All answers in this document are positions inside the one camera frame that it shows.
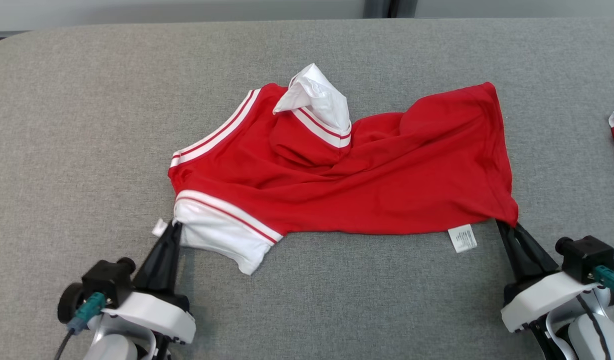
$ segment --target teal connector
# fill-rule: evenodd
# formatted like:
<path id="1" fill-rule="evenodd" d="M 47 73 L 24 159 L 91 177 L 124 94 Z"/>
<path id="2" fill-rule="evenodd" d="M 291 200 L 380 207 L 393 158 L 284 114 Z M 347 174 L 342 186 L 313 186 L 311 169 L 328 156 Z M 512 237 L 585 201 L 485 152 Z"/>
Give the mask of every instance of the teal connector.
<path id="1" fill-rule="evenodd" d="M 91 296 L 76 310 L 76 315 L 67 323 L 67 330 L 78 335 L 81 331 L 87 328 L 87 323 L 96 315 L 101 313 L 101 310 L 107 305 L 107 299 L 101 292 L 94 292 Z"/>
<path id="2" fill-rule="evenodd" d="M 603 265 L 595 267 L 593 269 L 593 279 L 614 291 L 614 271 L 612 269 Z"/>

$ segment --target cable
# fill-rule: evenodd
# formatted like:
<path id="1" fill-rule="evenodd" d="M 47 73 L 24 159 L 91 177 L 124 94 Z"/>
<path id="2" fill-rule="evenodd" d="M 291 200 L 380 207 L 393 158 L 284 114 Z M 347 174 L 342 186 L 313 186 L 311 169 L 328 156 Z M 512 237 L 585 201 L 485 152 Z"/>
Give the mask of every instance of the cable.
<path id="1" fill-rule="evenodd" d="M 580 305 L 585 310 L 587 316 L 589 317 L 589 320 L 591 320 L 593 324 L 593 328 L 595 329 L 595 332 L 598 334 L 598 337 L 600 337 L 600 346 L 602 347 L 602 351 L 604 351 L 605 360 L 612 360 L 612 356 L 609 354 L 609 347 L 607 346 L 607 341 L 605 340 L 605 335 L 603 334 L 603 331 L 600 328 L 600 324 L 598 323 L 598 320 L 594 316 L 593 312 L 591 312 L 589 305 L 587 305 L 585 300 L 583 300 L 582 296 L 578 295 L 576 296 L 576 299 L 578 300 Z"/>
<path id="2" fill-rule="evenodd" d="M 603 265 L 593 268 L 593 280 L 608 287 L 614 294 L 614 271 L 612 269 Z"/>
<path id="3" fill-rule="evenodd" d="M 74 335 L 79 335 L 81 331 L 87 328 L 87 323 L 96 315 L 101 313 L 101 310 L 105 308 L 106 297 L 101 292 L 94 292 L 91 296 L 81 305 L 76 314 L 67 323 L 67 330 L 73 330 Z"/>
<path id="4" fill-rule="evenodd" d="M 53 357 L 53 360 L 59 360 L 61 358 L 61 355 L 63 355 L 63 351 L 65 350 L 65 346 L 67 346 L 67 342 L 72 337 L 72 335 L 74 335 L 74 330 L 73 328 L 70 328 L 69 330 L 67 330 L 67 335 L 65 335 L 65 338 L 62 339 L 60 347 L 58 347 L 58 351 L 56 351 L 56 356 Z"/>

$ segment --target garment label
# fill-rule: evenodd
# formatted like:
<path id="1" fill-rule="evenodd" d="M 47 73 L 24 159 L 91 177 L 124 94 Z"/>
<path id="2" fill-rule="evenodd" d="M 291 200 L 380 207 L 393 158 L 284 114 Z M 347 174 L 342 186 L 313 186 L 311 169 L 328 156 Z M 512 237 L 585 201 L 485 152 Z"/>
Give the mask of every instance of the garment label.
<path id="1" fill-rule="evenodd" d="M 472 231 L 472 226 L 470 224 L 450 228 L 448 232 L 453 248 L 456 249 L 456 253 L 462 253 L 463 251 L 478 246 L 478 244 L 476 244 L 476 237 L 474 237 L 474 231 Z"/>
<path id="2" fill-rule="evenodd" d="M 151 233 L 160 238 L 165 230 L 167 230 L 167 223 L 163 219 L 159 218 Z"/>

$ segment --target gray table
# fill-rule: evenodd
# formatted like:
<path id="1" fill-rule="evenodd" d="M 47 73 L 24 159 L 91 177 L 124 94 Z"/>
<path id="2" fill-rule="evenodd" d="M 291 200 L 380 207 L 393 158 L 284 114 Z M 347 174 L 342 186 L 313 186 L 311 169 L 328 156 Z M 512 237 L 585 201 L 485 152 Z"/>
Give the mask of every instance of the gray table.
<path id="1" fill-rule="evenodd" d="M 65 286 L 99 259 L 141 260 L 172 216 L 170 156 L 246 91 L 316 63 L 352 119 L 490 81 L 521 223 L 614 246 L 614 20 L 349 20 L 101 25 L 0 42 L 0 360 L 48 359 Z M 446 233 L 291 234 L 253 276 L 186 249 L 197 319 L 186 359 L 535 360 L 508 333 L 513 280 L 494 221 Z M 89 333 L 64 359 L 80 359 Z"/>

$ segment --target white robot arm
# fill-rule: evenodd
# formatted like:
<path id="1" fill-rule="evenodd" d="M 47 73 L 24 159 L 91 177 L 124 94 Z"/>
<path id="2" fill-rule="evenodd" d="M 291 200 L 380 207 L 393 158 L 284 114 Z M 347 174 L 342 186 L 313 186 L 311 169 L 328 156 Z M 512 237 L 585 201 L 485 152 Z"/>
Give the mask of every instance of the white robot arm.
<path id="1" fill-rule="evenodd" d="M 105 307 L 87 322 L 94 339 L 85 360 L 170 360 L 169 343 L 190 344 L 196 322 L 186 296 L 174 293 L 182 224 L 170 223 L 133 280 L 133 260 L 99 261 L 69 285 L 58 303 L 58 319 L 68 324 L 92 294 Z M 73 328 L 56 355 L 60 358 Z"/>
<path id="2" fill-rule="evenodd" d="M 614 360 L 614 249 L 592 236 L 563 237 L 556 262 L 519 224 L 498 223 L 516 282 L 505 287 L 502 320 L 531 330 L 547 360 Z"/>

